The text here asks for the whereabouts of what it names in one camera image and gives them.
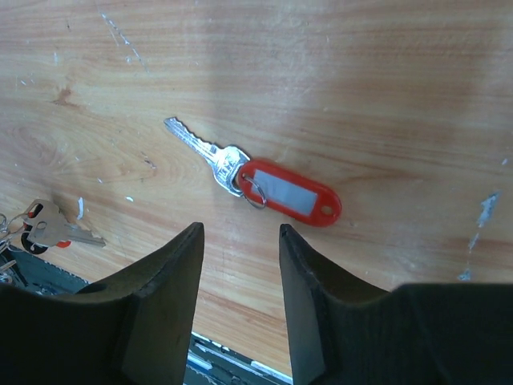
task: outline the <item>metal ring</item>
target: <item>metal ring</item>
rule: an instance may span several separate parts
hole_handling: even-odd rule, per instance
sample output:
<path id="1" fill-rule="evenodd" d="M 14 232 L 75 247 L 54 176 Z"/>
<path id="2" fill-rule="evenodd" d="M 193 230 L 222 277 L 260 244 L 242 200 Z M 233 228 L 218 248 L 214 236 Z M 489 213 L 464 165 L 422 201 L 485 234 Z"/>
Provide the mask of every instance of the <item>metal ring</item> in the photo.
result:
<path id="1" fill-rule="evenodd" d="M 267 198 L 265 197 L 264 190 L 262 189 L 262 187 L 260 187 L 260 185 L 250 176 L 243 175 L 242 179 L 247 180 L 249 183 L 251 183 L 253 186 L 255 186 L 256 190 L 260 194 L 260 197 L 262 198 L 262 203 L 257 203 L 255 201 L 252 201 L 246 195 L 244 195 L 245 200 L 247 200 L 249 202 L 249 204 L 251 206 L 253 206 L 255 209 L 259 209 L 259 210 L 265 209 L 267 207 Z"/>

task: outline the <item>silver key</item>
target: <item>silver key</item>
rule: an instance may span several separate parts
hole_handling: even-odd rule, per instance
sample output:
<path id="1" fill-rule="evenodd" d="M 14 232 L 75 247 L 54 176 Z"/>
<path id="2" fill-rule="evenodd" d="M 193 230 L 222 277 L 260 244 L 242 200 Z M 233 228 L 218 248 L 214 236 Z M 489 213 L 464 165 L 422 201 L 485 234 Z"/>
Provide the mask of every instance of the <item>silver key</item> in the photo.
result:
<path id="1" fill-rule="evenodd" d="M 27 213 L 33 212 L 37 207 L 35 217 L 24 218 L 23 221 L 32 226 L 27 239 L 36 245 L 52 247 L 63 241 L 77 241 L 88 245 L 105 246 L 102 238 L 93 237 L 91 231 L 80 229 L 77 225 L 68 223 L 60 213 L 59 207 L 42 199 L 37 199 L 29 206 Z"/>
<path id="2" fill-rule="evenodd" d="M 236 197 L 242 197 L 242 190 L 235 186 L 234 181 L 242 165 L 249 161 L 248 155 L 236 146 L 220 148 L 215 144 L 203 141 L 190 132 L 177 118 L 168 118 L 164 124 L 171 134 L 177 136 L 205 158 L 212 167 L 216 182 L 221 187 Z"/>

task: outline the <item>red object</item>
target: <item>red object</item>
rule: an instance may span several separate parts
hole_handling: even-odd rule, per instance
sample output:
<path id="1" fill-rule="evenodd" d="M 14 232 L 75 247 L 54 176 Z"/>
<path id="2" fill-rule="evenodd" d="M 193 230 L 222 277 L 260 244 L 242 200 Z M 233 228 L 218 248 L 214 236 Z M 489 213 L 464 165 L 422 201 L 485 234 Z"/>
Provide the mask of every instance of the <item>red object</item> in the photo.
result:
<path id="1" fill-rule="evenodd" d="M 28 213 L 27 216 L 29 218 L 33 218 L 34 217 L 34 213 Z M 71 245 L 71 241 L 62 241 L 62 242 L 59 242 L 56 246 L 57 247 L 60 247 L 61 249 L 65 249 L 66 247 L 68 247 L 69 245 Z"/>
<path id="2" fill-rule="evenodd" d="M 263 204 L 253 183 L 245 179 L 248 176 L 265 192 L 268 207 L 307 225 L 326 227 L 341 215 L 342 203 L 331 188 L 282 168 L 271 160 L 250 160 L 240 168 L 237 175 L 237 183 L 244 195 Z"/>

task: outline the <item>blank paper label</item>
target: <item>blank paper label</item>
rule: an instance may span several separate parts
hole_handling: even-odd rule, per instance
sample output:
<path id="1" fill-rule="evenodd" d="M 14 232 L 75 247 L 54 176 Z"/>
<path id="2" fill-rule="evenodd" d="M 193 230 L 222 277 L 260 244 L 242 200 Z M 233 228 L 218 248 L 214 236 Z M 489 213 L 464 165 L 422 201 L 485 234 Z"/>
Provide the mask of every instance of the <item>blank paper label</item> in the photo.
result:
<path id="1" fill-rule="evenodd" d="M 261 170 L 255 172 L 253 179 L 262 188 L 265 197 L 269 201 L 275 201 L 307 217 L 312 212 L 313 206 L 317 200 L 317 194 L 315 192 Z M 259 195 L 258 189 L 255 186 L 252 187 L 251 192 Z"/>

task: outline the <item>wooden table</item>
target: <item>wooden table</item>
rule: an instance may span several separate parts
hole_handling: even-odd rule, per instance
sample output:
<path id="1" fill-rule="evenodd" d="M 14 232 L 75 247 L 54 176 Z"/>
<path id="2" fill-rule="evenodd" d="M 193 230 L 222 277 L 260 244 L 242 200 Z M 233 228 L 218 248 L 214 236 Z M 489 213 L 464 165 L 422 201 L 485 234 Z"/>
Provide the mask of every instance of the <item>wooden table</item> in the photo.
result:
<path id="1" fill-rule="evenodd" d="M 195 331 L 290 372 L 277 263 L 289 219 L 219 187 L 165 130 L 178 116 L 336 189 L 335 226 L 294 225 L 373 284 L 513 281 L 511 0 L 0 9 L 0 211 L 41 197 L 76 222 L 82 197 L 79 223 L 107 242 L 48 261 L 97 280 L 202 221 Z"/>

